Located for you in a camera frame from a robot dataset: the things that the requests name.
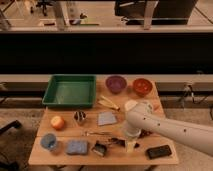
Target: black wallet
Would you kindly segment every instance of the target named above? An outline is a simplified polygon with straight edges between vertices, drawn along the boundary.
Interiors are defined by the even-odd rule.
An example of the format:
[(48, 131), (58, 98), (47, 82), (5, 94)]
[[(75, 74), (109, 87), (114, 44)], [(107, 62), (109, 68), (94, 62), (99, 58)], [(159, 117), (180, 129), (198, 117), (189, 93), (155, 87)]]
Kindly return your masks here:
[(150, 159), (155, 159), (158, 157), (169, 156), (172, 154), (172, 151), (168, 145), (163, 145), (159, 147), (153, 147), (146, 150), (147, 155)]

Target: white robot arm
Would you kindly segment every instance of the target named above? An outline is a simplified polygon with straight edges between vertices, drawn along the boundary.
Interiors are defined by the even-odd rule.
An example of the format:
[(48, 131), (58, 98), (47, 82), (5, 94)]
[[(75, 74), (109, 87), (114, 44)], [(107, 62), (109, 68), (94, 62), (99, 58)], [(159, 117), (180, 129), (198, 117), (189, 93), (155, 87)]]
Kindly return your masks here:
[(213, 156), (213, 127), (153, 115), (153, 106), (149, 101), (129, 101), (125, 108), (123, 133), (128, 139), (137, 138), (141, 129), (144, 129)]

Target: green tray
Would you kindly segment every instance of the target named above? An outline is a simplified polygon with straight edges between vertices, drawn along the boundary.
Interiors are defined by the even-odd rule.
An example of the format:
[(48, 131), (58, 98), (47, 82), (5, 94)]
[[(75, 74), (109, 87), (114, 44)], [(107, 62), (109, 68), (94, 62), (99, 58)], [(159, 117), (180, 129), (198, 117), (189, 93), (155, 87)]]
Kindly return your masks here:
[(42, 102), (49, 107), (91, 108), (95, 94), (95, 76), (53, 75)]

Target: blue cup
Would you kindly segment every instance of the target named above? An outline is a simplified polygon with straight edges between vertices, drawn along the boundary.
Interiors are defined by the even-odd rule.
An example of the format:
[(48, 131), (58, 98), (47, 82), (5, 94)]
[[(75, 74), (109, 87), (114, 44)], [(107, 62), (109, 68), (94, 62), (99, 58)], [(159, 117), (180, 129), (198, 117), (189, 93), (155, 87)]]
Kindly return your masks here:
[(49, 151), (53, 151), (57, 147), (56, 136), (54, 134), (51, 134), (51, 133), (46, 134), (42, 137), (40, 144), (43, 148), (45, 148)]

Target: sponge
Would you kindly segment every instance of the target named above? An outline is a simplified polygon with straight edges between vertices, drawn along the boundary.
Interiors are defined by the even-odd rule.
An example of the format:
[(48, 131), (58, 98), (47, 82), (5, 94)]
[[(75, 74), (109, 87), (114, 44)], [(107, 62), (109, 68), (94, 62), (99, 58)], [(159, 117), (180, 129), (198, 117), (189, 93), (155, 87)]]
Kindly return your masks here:
[(88, 142), (85, 140), (68, 141), (66, 153), (68, 155), (86, 155), (88, 152)]

